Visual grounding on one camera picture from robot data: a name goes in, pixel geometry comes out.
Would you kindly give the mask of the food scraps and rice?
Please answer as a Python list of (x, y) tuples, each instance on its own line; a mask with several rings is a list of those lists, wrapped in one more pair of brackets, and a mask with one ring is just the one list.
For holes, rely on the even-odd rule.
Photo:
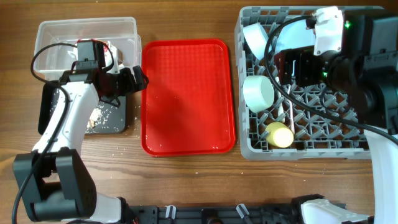
[[(60, 91), (58, 89), (50, 90), (49, 99), (49, 123), (58, 104)], [(86, 125), (86, 134), (114, 134), (121, 133), (125, 130), (127, 124), (127, 102), (125, 96), (118, 97), (120, 106), (106, 104), (102, 101), (98, 103), (96, 108), (90, 115), (89, 122)]]

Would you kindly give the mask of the yellow cup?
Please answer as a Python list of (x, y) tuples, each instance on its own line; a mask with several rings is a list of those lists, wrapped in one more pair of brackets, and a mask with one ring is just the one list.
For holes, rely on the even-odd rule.
[(273, 122), (267, 126), (266, 131), (269, 133), (266, 141), (272, 146), (286, 148), (294, 141), (293, 132), (284, 123)]

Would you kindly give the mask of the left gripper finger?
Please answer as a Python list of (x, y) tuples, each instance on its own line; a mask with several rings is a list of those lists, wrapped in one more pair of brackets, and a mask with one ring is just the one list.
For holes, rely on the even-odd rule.
[(133, 73), (134, 73), (134, 78), (137, 82), (145, 82), (146, 81), (146, 76), (144, 72), (142, 71), (141, 66), (137, 65), (132, 68)]
[(147, 88), (148, 84), (149, 84), (149, 79), (147, 77), (136, 78), (135, 90), (136, 91), (145, 90)]

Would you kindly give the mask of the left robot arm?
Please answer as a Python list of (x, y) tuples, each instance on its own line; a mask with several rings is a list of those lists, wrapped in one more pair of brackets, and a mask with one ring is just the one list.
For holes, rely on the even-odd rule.
[(32, 222), (138, 223), (122, 197), (100, 194), (80, 157), (86, 125), (99, 103), (119, 107), (120, 97), (145, 90), (140, 66), (113, 72), (115, 58), (100, 40), (79, 40), (78, 56), (58, 80), (57, 105), (30, 153), (13, 163), (18, 184), (15, 205), (23, 204)]

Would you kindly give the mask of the mint green bowl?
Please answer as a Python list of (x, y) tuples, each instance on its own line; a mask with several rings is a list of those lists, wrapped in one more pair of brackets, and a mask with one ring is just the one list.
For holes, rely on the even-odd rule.
[(270, 108), (274, 104), (274, 88), (265, 76), (247, 76), (243, 83), (243, 97), (253, 113)]

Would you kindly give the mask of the white napkin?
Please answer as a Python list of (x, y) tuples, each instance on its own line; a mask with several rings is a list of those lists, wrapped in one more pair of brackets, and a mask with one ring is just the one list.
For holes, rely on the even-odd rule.
[(114, 59), (114, 65), (109, 70), (109, 73), (119, 73), (120, 69), (122, 69), (124, 66), (123, 53), (116, 46), (114, 46), (110, 41), (107, 41), (106, 44), (110, 49), (110, 50), (108, 50), (106, 47), (104, 47), (104, 54), (105, 54), (104, 57), (105, 57), (106, 66), (111, 65), (111, 62), (112, 62), (111, 55), (113, 56), (113, 59)]

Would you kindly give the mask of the white plastic spoon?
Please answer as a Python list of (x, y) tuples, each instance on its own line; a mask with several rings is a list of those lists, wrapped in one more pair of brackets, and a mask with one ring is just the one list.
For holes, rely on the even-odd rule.
[(277, 107), (277, 116), (279, 118), (279, 121), (281, 123), (284, 123), (285, 122), (285, 116), (284, 116), (284, 108), (283, 108), (283, 99), (282, 99), (281, 93), (278, 91), (277, 92), (277, 101), (279, 101), (279, 100), (280, 100), (280, 103), (279, 103), (279, 105)]

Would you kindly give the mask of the small light blue bowl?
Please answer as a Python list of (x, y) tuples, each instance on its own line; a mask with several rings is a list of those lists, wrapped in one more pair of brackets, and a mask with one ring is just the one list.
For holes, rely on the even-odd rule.
[(243, 35), (254, 56), (258, 60), (262, 60), (265, 56), (267, 41), (269, 40), (263, 26), (260, 23), (248, 25), (243, 28)]

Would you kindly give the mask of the light blue plate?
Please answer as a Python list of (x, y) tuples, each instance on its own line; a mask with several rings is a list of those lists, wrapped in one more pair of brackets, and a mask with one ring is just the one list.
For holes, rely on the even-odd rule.
[(276, 42), (275, 53), (282, 50), (297, 49), (315, 45), (315, 34), (311, 29), (307, 30), (305, 20), (293, 22), (285, 26)]

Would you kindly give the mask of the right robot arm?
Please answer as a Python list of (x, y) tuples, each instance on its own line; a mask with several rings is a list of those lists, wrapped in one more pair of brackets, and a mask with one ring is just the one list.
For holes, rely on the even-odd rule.
[(355, 215), (322, 199), (299, 206), (303, 223), (397, 222), (397, 16), (385, 9), (317, 9), (303, 17), (315, 42), (274, 55), (278, 90), (323, 83), (344, 93), (357, 115), (345, 125), (362, 129), (373, 165), (375, 212)]

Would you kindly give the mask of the white plastic fork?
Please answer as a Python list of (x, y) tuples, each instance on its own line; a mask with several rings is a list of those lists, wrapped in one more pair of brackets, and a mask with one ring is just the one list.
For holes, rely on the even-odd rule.
[[(288, 86), (287, 94), (289, 95), (291, 92), (291, 85)], [(293, 110), (293, 103), (291, 100), (288, 100), (289, 103), (289, 118), (290, 118), (290, 130), (295, 134), (295, 122), (294, 122), (294, 110)]]

